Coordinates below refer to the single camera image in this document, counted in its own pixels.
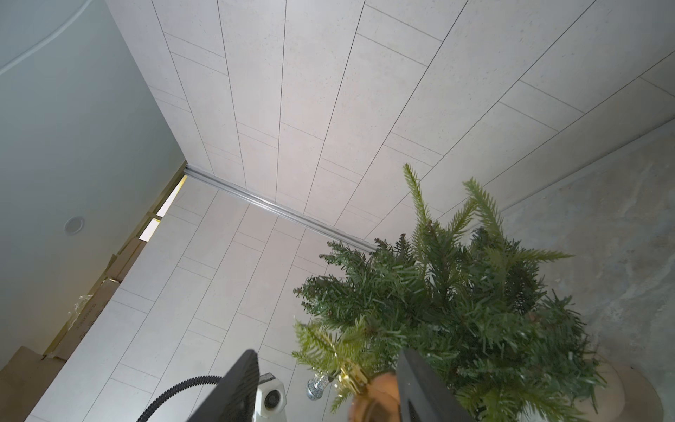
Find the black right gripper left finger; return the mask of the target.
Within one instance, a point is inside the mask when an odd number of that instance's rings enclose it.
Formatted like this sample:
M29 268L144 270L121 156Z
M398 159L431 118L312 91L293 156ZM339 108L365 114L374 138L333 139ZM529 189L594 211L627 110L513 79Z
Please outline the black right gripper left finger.
M188 422L251 422L260 372L258 355L246 350Z

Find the copper shiny ball ornament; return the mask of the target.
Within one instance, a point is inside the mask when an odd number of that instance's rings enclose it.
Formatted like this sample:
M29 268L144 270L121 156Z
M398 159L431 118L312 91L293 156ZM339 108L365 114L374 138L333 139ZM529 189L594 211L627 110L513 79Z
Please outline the copper shiny ball ornament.
M387 371L378 374L366 384L349 406L349 422L401 421L401 399L397 373Z

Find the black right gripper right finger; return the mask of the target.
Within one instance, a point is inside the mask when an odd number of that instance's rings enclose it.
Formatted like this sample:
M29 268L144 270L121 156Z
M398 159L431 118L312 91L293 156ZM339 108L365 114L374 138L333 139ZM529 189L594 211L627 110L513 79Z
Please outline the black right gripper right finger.
M403 422L472 421L469 413L417 351L404 349L399 353L397 387Z

